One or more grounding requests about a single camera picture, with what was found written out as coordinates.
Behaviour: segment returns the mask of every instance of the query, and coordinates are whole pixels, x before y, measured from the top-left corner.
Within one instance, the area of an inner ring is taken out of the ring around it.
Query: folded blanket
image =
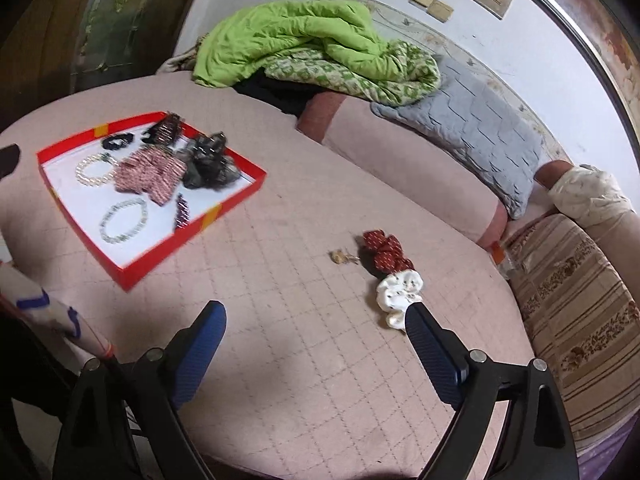
[[[414,102],[440,81],[428,53],[382,40],[367,7],[346,0],[271,2],[236,12],[203,40],[193,77],[204,86],[232,86],[262,66],[277,79],[395,105]],[[357,85],[346,83],[354,78]]]

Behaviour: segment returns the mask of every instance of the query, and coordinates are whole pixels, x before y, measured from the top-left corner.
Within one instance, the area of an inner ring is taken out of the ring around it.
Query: crystal bracelet
[[[84,174],[84,170],[87,166],[93,164],[94,162],[107,162],[111,164],[113,168],[108,173],[105,173],[103,176],[86,176]],[[102,184],[106,184],[113,178],[113,175],[116,173],[116,168],[118,167],[118,161],[113,158],[109,153],[96,153],[95,155],[88,156],[81,160],[76,166],[76,180],[80,184],[84,184],[85,186],[101,186]]]
[[[142,209],[142,216],[140,217],[138,224],[133,229],[127,231],[126,233],[123,233],[118,236],[109,236],[106,231],[106,226],[109,223],[109,220],[111,220],[111,218],[120,209],[129,207],[130,205],[139,205]],[[119,244],[121,242],[125,242],[130,238],[133,238],[135,235],[137,235],[140,232],[140,230],[146,225],[147,216],[148,215],[146,211],[146,202],[141,198],[133,198],[131,200],[125,200],[124,202],[120,202],[120,203],[117,203],[116,205],[112,205],[111,208],[107,211],[107,214],[102,218],[102,221],[100,222],[100,236],[105,242],[109,244]]]

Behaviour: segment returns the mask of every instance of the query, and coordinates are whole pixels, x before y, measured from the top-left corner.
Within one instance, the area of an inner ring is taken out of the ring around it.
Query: floral cushion
[[[556,378],[580,454],[640,408],[640,311],[594,241],[564,215],[540,221],[511,251],[527,335]]]

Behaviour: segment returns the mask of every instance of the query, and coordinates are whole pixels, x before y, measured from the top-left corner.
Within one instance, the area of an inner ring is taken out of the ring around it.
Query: white wall
[[[409,0],[378,0],[441,32],[497,73],[535,111],[577,164],[616,175],[640,209],[640,171],[622,123],[593,71],[531,0],[513,0],[503,20],[472,0],[440,23]]]

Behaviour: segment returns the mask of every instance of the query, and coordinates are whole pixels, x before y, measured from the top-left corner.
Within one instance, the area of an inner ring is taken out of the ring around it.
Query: pink patterned fabric
[[[174,110],[223,130],[268,172],[262,189],[124,293],[57,211],[37,150],[96,124]],[[201,452],[286,479],[417,476],[452,411],[436,396],[406,336],[386,327],[376,280],[336,265],[353,237],[384,229],[426,283],[425,304],[469,348],[532,358],[508,284],[489,256],[421,206],[295,130],[294,117],[185,72],[128,80],[49,104],[2,133],[23,159],[0,184],[0,229],[18,268],[73,306],[121,361],[165,346],[207,300],[228,327],[195,398],[179,412]],[[469,478],[494,450],[504,407]]]
[[[116,168],[114,181],[119,192],[141,194],[164,205],[174,195],[175,188],[187,171],[187,165],[155,146],[145,146],[131,153]]]

